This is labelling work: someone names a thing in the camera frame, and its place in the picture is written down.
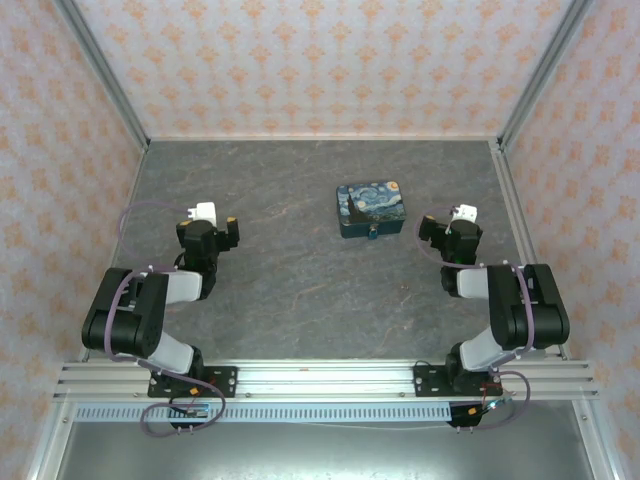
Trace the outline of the starry night painted tin box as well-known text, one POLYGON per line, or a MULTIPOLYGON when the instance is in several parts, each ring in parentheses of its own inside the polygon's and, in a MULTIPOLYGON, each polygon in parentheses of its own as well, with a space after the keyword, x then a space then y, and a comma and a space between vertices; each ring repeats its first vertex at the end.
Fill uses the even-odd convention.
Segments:
POLYGON ((400 186, 393 180, 340 185, 336 204, 344 239, 368 238, 371 224, 380 225, 379 237, 399 234, 406 220, 400 186))

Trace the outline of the grey metal sheet panel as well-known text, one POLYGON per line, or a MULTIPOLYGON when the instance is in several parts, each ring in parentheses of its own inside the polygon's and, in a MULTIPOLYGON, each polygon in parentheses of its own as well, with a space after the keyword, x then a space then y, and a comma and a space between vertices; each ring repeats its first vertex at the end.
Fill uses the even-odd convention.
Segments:
POLYGON ((521 420, 457 434, 220 424, 155 439, 132 424, 77 424, 57 480, 594 480, 575 427, 521 420))

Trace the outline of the aluminium side rail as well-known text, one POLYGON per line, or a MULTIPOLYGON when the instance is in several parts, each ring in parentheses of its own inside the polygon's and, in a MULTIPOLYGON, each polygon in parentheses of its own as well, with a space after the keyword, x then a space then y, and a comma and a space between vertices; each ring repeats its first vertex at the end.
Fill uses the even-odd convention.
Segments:
POLYGON ((539 260, 529 233, 507 156, 498 138, 491 139, 488 144, 516 242, 520 263, 538 263, 539 260))

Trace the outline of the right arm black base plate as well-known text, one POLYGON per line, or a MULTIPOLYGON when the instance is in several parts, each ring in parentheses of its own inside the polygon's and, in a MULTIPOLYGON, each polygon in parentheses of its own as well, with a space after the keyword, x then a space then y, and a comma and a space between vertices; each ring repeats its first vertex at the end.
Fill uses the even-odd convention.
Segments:
POLYGON ((415 365, 413 386, 417 397, 497 397, 502 385, 487 373, 461 370, 449 374, 445 365, 415 365))

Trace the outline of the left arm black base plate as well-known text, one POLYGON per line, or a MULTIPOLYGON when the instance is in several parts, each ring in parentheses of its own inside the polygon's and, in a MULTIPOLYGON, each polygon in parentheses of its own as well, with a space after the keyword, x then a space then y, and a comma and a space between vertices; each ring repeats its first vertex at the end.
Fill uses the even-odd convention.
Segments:
MULTIPOLYGON (((191 369, 186 376, 213 385, 226 398, 235 397, 238 382, 238 368, 235 366, 198 367, 191 369)), ((216 397, 208 388, 159 373, 151 374, 147 394, 150 398, 168 399, 216 397)))

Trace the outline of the aluminium frame post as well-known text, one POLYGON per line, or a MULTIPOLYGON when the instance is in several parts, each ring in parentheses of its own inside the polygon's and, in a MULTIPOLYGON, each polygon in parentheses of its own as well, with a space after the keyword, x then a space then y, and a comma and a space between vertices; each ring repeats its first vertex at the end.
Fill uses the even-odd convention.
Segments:
POLYGON ((104 51, 100 47, 76 0, 52 1, 76 37, 84 56, 90 63, 102 86, 105 88, 107 95, 115 105, 128 132, 141 149, 146 152, 151 143, 151 139, 145 132, 141 120, 111 68, 104 51))
POLYGON ((524 122, 531 114, 554 69, 564 55, 576 31, 581 26, 593 2, 594 0, 571 0, 568 9, 562 16, 551 40, 526 83, 523 93, 509 115, 502 133, 496 138, 501 152, 508 151, 516 140, 524 122))

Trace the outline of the long aluminium mounting rail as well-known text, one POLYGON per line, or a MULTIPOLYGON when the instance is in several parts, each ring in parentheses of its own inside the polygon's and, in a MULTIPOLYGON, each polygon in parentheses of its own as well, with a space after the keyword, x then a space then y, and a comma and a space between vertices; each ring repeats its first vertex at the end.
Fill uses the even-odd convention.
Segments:
MULTIPOLYGON (((233 402, 382 402, 457 399, 413 374, 414 360, 215 360, 238 369, 233 402)), ((598 400, 602 387, 587 361, 559 356, 519 360, 501 370, 502 388, 523 400, 525 384, 533 400, 598 400)), ((142 402, 148 399, 148 371, 127 363, 93 359, 63 365, 53 398, 57 401, 142 402)))

